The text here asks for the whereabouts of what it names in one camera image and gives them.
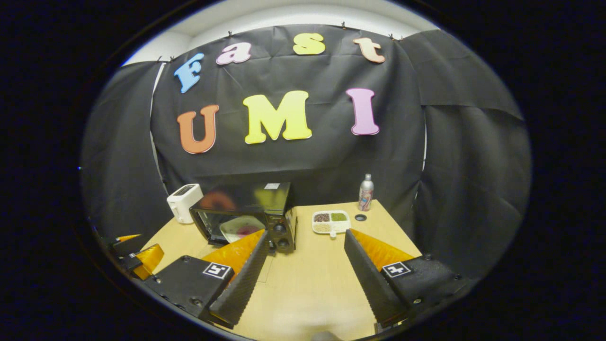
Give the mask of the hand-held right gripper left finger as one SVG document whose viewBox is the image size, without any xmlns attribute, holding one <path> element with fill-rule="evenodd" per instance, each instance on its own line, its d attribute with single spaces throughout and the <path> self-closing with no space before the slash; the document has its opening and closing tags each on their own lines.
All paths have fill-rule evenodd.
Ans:
<svg viewBox="0 0 606 341">
<path fill-rule="evenodd" d="M 248 305 L 269 249 L 268 231 L 259 230 L 204 259 L 182 255 L 143 283 L 189 315 L 232 329 Z"/>
</svg>

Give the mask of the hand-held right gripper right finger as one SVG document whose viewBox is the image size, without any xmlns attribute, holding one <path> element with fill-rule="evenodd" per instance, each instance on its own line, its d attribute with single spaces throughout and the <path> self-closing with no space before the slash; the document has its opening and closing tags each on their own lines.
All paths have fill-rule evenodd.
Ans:
<svg viewBox="0 0 606 341">
<path fill-rule="evenodd" d="M 472 278 L 450 270 L 430 254 L 414 257 L 355 229 L 344 250 L 378 328 L 418 324 L 467 295 Z"/>
</svg>

